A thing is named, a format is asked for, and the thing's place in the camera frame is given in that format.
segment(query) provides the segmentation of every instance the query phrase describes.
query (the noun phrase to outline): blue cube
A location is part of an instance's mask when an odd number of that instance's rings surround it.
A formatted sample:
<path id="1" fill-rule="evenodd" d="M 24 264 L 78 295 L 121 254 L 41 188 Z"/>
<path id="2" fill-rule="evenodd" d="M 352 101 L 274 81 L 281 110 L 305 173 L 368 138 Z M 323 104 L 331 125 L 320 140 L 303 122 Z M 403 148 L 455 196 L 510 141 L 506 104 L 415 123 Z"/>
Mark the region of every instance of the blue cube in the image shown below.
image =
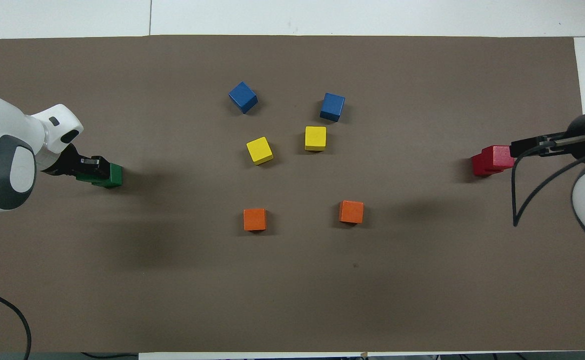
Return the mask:
<path id="1" fill-rule="evenodd" d="M 339 121 L 345 101 L 345 97 L 327 92 L 324 96 L 324 103 L 321 105 L 319 117 L 330 121 Z"/>
<path id="2" fill-rule="evenodd" d="M 240 82 L 234 89 L 232 89 L 228 96 L 235 105 L 246 114 L 255 104 L 257 104 L 257 94 L 246 85 L 246 82 Z"/>

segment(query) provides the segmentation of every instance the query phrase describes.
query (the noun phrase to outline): brown mat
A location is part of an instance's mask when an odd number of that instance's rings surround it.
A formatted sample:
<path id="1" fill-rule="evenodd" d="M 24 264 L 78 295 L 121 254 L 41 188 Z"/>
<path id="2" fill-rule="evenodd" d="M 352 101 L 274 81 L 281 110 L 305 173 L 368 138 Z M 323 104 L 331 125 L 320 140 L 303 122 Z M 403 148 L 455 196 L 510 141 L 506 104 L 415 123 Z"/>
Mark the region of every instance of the brown mat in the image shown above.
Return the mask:
<path id="1" fill-rule="evenodd" d="M 67 105 L 80 152 L 125 167 L 111 190 L 41 174 L 0 214 L 0 295 L 33 351 L 585 349 L 576 171 L 513 228 L 510 171 L 468 160 L 581 114 L 571 38 L 1 39 L 0 98 Z M 307 125 L 326 151 L 303 150 Z M 262 136 L 275 158 L 254 166 Z M 524 161 L 521 196 L 570 160 Z M 345 199 L 363 224 L 336 220 Z M 0 305 L 0 351 L 24 341 Z"/>

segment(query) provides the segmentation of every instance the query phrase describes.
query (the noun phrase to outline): orange block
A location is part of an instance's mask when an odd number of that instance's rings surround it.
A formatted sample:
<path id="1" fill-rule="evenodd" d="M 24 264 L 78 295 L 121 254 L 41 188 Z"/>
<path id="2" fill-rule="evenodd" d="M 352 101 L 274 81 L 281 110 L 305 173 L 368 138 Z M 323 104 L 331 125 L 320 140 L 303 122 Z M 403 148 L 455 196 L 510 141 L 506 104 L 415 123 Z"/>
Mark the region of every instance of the orange block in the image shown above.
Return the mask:
<path id="1" fill-rule="evenodd" d="M 266 209 L 244 209 L 244 230 L 266 230 Z"/>
<path id="2" fill-rule="evenodd" d="M 361 224 L 364 221 L 364 203 L 344 200 L 339 203 L 339 221 L 342 223 Z"/>

